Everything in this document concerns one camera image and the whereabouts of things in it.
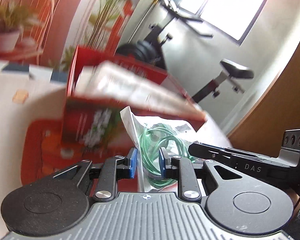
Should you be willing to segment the clear bag with green cord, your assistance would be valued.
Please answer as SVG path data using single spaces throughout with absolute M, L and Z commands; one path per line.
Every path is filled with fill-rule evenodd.
M 195 131 L 189 122 L 169 120 L 158 116 L 137 116 L 130 107 L 120 112 L 123 125 L 137 152 L 138 190 L 141 192 L 176 191 L 177 182 L 162 179 L 159 150 L 164 148 L 169 157 L 174 155 L 201 164 L 202 159 L 190 156 L 189 146 L 200 142 L 212 146 L 230 148 L 232 144 L 211 116 Z

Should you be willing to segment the printed room backdrop poster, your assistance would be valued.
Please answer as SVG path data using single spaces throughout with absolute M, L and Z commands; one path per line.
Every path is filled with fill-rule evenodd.
M 113 54 L 140 0 L 0 0 L 0 60 L 67 70 L 78 46 Z

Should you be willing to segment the brown wooden board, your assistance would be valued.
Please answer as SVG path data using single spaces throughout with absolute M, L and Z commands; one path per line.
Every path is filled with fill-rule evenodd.
M 276 157 L 283 134 L 300 128 L 300 52 L 251 113 L 229 134 L 234 148 Z

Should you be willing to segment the orange bear mat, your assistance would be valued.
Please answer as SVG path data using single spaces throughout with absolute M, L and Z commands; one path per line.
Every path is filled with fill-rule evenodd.
M 94 164 L 109 157 L 126 156 L 134 146 L 123 127 L 104 148 L 90 150 L 75 140 L 76 134 L 86 132 L 85 121 L 75 118 L 66 124 L 62 120 L 42 119 L 30 124 L 27 129 L 21 161 L 21 183 L 30 184 L 53 172 L 66 168 L 83 159 Z

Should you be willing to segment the red strawberry cardboard box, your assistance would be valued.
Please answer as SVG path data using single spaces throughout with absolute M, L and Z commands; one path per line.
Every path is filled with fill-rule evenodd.
M 165 70 L 77 47 L 66 85 L 62 142 L 101 152 L 129 148 L 120 115 L 126 107 L 138 116 L 184 120 L 194 129 L 206 122 L 205 112 Z

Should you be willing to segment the white patterned tablecloth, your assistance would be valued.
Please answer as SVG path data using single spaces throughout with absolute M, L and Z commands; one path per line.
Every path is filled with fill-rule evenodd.
M 42 141 L 61 129 L 67 76 L 0 61 L 0 206 L 13 190 L 45 174 Z M 7 233 L 0 214 L 0 239 Z

